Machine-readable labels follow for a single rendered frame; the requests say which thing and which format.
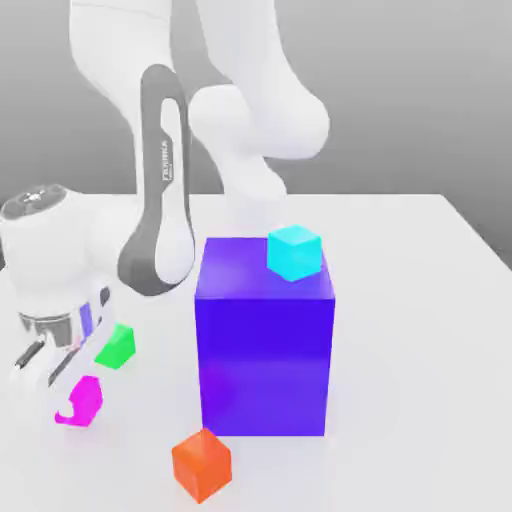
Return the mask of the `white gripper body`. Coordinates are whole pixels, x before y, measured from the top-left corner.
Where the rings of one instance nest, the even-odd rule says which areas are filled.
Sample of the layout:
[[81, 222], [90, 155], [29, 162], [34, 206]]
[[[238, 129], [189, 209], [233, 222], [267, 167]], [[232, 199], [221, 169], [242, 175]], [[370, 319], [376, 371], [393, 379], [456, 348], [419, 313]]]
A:
[[20, 357], [9, 376], [9, 406], [16, 413], [54, 413], [56, 396], [68, 396], [86, 375], [94, 375], [94, 359], [113, 334], [115, 321], [103, 318], [81, 346], [58, 348], [50, 334]]

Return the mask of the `small magenta cube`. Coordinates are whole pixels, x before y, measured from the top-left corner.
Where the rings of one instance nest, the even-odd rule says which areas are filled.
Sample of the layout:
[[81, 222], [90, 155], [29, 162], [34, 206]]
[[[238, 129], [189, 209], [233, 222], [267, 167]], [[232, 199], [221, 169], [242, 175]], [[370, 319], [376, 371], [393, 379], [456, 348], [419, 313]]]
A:
[[73, 427], [89, 427], [103, 405], [99, 378], [83, 376], [71, 391], [69, 402], [73, 406], [73, 414], [66, 417], [56, 412], [55, 422]]

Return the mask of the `small green cube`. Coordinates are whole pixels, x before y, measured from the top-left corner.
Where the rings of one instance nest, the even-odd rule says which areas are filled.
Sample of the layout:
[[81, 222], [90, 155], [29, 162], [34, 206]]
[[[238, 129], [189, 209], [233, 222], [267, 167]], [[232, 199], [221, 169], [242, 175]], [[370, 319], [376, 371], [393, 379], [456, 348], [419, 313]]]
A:
[[94, 362], [110, 369], [120, 369], [136, 353], [132, 327], [116, 324], [113, 334], [97, 354]]

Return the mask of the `small orange cube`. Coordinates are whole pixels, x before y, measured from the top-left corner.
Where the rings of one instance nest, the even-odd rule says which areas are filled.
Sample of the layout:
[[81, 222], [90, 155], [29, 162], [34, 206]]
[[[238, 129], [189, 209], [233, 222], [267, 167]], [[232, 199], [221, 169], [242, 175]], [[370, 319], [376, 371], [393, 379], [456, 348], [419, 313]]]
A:
[[198, 503], [232, 481], [230, 449], [208, 428], [202, 428], [172, 448], [176, 481]]

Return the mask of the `small cyan cube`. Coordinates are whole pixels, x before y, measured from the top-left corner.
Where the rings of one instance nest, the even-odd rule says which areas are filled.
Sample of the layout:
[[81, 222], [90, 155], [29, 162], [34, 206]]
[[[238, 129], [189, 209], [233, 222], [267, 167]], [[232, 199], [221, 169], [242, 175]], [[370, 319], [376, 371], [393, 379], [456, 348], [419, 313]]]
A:
[[289, 282], [321, 271], [322, 238], [311, 230], [292, 225], [267, 236], [267, 268]]

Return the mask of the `large purple box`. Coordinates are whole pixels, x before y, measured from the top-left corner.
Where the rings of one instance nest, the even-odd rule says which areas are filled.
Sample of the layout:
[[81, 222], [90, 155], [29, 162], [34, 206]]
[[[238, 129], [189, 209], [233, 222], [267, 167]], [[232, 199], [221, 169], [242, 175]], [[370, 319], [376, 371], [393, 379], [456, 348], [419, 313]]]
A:
[[201, 415], [217, 436], [325, 433], [336, 298], [328, 267], [288, 282], [263, 238], [209, 238], [194, 297]]

